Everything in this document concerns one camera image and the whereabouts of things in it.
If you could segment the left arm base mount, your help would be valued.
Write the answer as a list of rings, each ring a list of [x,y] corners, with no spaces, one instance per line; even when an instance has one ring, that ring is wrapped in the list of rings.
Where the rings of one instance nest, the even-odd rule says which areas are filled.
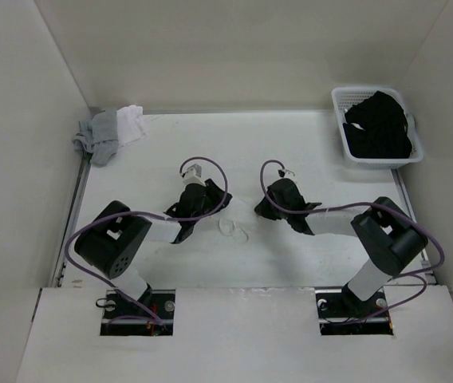
[[[172,336],[175,316],[175,290],[154,290],[146,303],[147,308],[157,315],[158,323],[149,313],[128,302],[113,290],[98,298],[95,306],[102,310],[101,336],[113,337],[159,337]]]

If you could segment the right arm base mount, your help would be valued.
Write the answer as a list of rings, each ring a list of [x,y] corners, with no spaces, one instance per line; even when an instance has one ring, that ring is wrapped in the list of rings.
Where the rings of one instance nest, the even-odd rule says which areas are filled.
[[[351,302],[339,289],[316,290],[315,299],[323,336],[393,335],[389,313],[376,315],[387,307],[383,290],[366,302]]]

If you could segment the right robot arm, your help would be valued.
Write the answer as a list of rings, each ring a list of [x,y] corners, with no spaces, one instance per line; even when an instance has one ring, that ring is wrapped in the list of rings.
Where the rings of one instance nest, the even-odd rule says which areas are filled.
[[[295,182],[282,178],[266,189],[254,212],[264,219],[284,220],[300,234],[352,236],[360,241],[368,260],[342,287],[338,299],[326,305],[331,314],[344,310],[347,318],[359,318],[370,299],[428,245],[428,238],[387,197],[378,198],[365,211],[321,211],[320,206],[306,202]]]

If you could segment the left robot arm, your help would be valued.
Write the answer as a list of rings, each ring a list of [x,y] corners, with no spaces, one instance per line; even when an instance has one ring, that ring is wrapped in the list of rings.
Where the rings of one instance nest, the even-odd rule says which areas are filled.
[[[207,179],[186,185],[179,200],[161,216],[135,215],[127,205],[114,200],[96,217],[93,227],[77,236],[74,251],[114,285],[131,317],[142,318],[154,311],[150,309],[152,288],[132,267],[141,245],[182,243],[201,218],[225,209],[231,199],[232,194]]]

